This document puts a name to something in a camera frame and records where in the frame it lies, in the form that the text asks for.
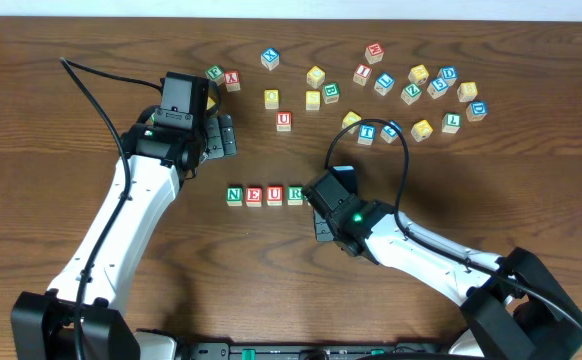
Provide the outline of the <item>green R block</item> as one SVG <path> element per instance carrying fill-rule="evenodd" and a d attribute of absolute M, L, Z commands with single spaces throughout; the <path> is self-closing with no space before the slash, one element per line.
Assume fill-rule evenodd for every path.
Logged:
<path fill-rule="evenodd" d="M 289 205 L 302 205 L 304 203 L 304 195 L 302 194 L 301 186 L 289 186 L 287 189 L 287 203 Z"/>

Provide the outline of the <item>green N block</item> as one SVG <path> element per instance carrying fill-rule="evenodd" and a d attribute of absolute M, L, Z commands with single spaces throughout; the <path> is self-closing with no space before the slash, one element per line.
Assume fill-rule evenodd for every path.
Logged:
<path fill-rule="evenodd" d="M 242 206 L 244 201 L 243 189 L 241 187 L 228 187 L 226 192 L 226 202 L 228 206 Z"/>

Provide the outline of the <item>red E block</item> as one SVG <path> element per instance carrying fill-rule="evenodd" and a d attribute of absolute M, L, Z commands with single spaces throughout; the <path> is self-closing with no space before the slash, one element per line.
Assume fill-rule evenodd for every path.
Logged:
<path fill-rule="evenodd" d="M 245 190 L 245 203 L 248 207 L 261 207 L 263 202 L 263 190 L 261 187 L 247 187 Z"/>

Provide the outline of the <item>red U block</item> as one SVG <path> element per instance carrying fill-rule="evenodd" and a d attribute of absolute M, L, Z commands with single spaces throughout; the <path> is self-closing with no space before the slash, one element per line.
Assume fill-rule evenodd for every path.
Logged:
<path fill-rule="evenodd" d="M 290 132 L 292 130 L 292 113 L 281 111 L 276 114 L 276 130 L 278 132 Z"/>
<path fill-rule="evenodd" d="M 268 186 L 266 191 L 266 201 L 268 206 L 281 206 L 283 204 L 283 187 Z"/>

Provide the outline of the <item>green B block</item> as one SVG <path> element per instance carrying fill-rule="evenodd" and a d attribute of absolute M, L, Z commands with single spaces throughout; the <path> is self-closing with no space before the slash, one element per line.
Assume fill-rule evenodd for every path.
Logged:
<path fill-rule="evenodd" d="M 336 82 L 324 84 L 322 87 L 322 97 L 325 104 L 336 103 L 340 97 L 340 89 Z"/>

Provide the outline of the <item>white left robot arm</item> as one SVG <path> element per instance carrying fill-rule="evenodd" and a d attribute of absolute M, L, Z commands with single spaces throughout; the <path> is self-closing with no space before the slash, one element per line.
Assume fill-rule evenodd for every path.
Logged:
<path fill-rule="evenodd" d="M 195 164 L 233 156 L 228 115 L 182 130 L 136 123 L 120 139 L 113 181 L 79 248 L 43 294 L 22 292 L 11 312 L 20 359 L 182 359 L 186 348 L 157 330 L 132 331 L 126 311 L 155 227 Z"/>

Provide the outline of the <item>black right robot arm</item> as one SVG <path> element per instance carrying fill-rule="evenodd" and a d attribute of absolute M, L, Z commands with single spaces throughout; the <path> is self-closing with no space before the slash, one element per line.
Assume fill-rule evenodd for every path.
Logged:
<path fill-rule="evenodd" d="M 459 307 L 468 329 L 449 357 L 570 359 L 582 347 L 582 312 L 533 253 L 466 248 L 354 194 L 309 202 L 349 255 L 405 272 Z"/>

